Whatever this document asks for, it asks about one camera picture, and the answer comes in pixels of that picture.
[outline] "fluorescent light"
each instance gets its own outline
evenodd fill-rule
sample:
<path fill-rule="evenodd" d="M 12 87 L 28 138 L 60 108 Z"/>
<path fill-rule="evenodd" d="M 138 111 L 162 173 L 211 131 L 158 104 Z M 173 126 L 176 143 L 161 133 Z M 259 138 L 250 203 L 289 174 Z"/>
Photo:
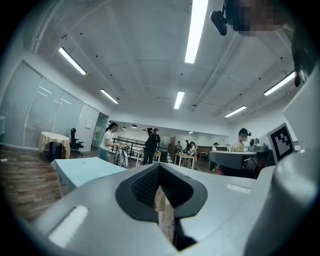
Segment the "fluorescent light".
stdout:
<path fill-rule="evenodd" d="M 87 72 L 70 56 L 70 54 L 61 47 L 59 52 L 65 57 L 82 75 L 85 75 Z"/>
<path fill-rule="evenodd" d="M 175 104 L 174 104 L 174 109 L 177 110 L 180 107 L 182 98 L 184 97 L 185 92 L 184 91 L 178 91 L 178 95 L 176 96 Z"/>
<path fill-rule="evenodd" d="M 237 110 L 231 112 L 230 114 L 225 115 L 225 117 L 226 117 L 226 118 L 231 117 L 231 116 L 233 116 L 234 114 L 236 114 L 236 113 L 238 113 L 238 112 L 240 112 L 240 111 L 242 111 L 242 110 L 245 110 L 246 108 L 247 108 L 246 106 L 242 106 L 242 107 L 238 108 Z"/>
<path fill-rule="evenodd" d="M 110 100 L 112 100 L 115 104 L 119 104 L 118 101 L 116 101 L 114 98 L 112 98 L 109 93 L 107 93 L 104 89 L 100 90 L 105 96 L 107 96 Z"/>
<path fill-rule="evenodd" d="M 207 14 L 207 6 L 208 0 L 194 0 L 192 2 L 190 31 L 184 60 L 186 63 L 195 63 Z"/>
<path fill-rule="evenodd" d="M 41 89 L 44 89 L 44 90 L 47 91 L 48 93 L 51 93 L 51 91 L 48 91 L 47 89 L 43 88 L 42 86 L 39 85 L 39 87 L 40 87 Z"/>
<path fill-rule="evenodd" d="M 288 83 L 291 79 L 294 79 L 294 78 L 295 78 L 295 72 L 293 71 L 287 77 L 285 77 L 283 80 L 281 80 L 276 85 L 272 86 L 270 89 L 265 91 L 263 94 L 265 96 L 272 94 L 275 90 L 278 90 L 280 87 L 284 86 L 286 83 Z"/>
<path fill-rule="evenodd" d="M 47 97 L 47 95 L 43 94 L 43 93 L 42 93 L 42 92 L 40 92 L 40 91 L 38 91 L 38 93 L 40 93 L 40 94 L 42 94 L 43 96 L 46 96 L 46 97 Z"/>
<path fill-rule="evenodd" d="M 61 98 L 60 100 L 63 100 L 64 102 L 69 103 L 70 105 L 72 105 L 69 101 L 66 101 L 63 98 Z"/>

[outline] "office chair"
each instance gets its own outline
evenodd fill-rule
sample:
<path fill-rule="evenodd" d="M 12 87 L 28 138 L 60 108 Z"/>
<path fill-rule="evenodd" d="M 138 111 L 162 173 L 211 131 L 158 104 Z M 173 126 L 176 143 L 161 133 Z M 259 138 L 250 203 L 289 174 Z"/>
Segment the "office chair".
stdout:
<path fill-rule="evenodd" d="M 70 148 L 72 149 L 71 152 L 70 152 L 70 155 L 71 153 L 74 153 L 74 157 L 76 157 L 76 154 L 80 154 L 81 156 L 83 156 L 83 154 L 79 151 L 79 149 L 82 149 L 84 148 L 83 145 L 81 145 L 81 143 L 83 143 L 82 141 L 78 141 L 79 140 L 78 138 L 75 138 L 75 133 L 76 133 L 76 129 L 75 128 L 72 128 L 71 129 L 71 143 L 70 143 Z"/>

